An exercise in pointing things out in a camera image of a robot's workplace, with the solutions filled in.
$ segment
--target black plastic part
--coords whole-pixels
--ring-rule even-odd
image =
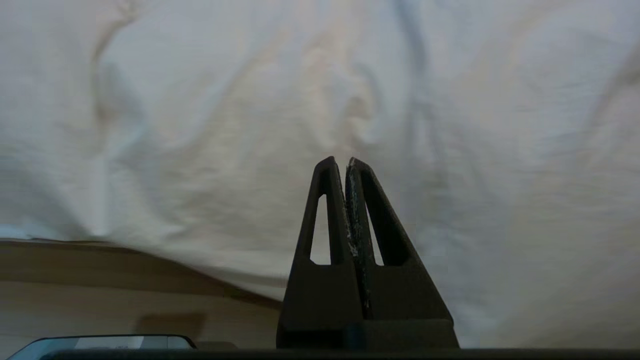
[[[371,167],[352,158],[346,190],[345,208],[334,158],[318,163],[282,304],[277,347],[457,348],[453,319]],[[310,260],[322,195],[327,197],[331,265]],[[367,207],[384,266],[375,263]]]
[[[318,199],[326,195],[331,265],[311,261]],[[342,348],[345,326],[362,321],[362,309],[338,166],[333,157],[316,165],[300,237],[282,302],[278,348]]]
[[[453,328],[447,306],[376,175],[369,165],[355,158],[347,168],[346,206],[365,319],[447,320]],[[367,208],[384,266],[375,262]]]

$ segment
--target clip jaw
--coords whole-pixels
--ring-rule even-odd
[[[331,265],[310,260],[322,195]],[[375,263],[367,210],[383,266]],[[276,345],[381,351],[459,347],[447,306],[373,170],[358,159],[347,167],[346,201],[333,157],[314,170]]]

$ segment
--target beige wall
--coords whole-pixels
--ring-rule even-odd
[[[42,337],[177,333],[275,347],[279,303],[124,249],[0,243],[0,358]]]

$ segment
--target white fabric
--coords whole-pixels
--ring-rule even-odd
[[[463,346],[637,346],[640,1],[0,6],[0,236],[280,298],[356,156]]]

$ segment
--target dark surface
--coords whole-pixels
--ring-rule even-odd
[[[205,359],[639,359],[640,352],[624,350],[428,350],[422,352],[355,352],[274,350],[200,352],[197,350],[76,350],[43,356],[42,360],[205,360]]]

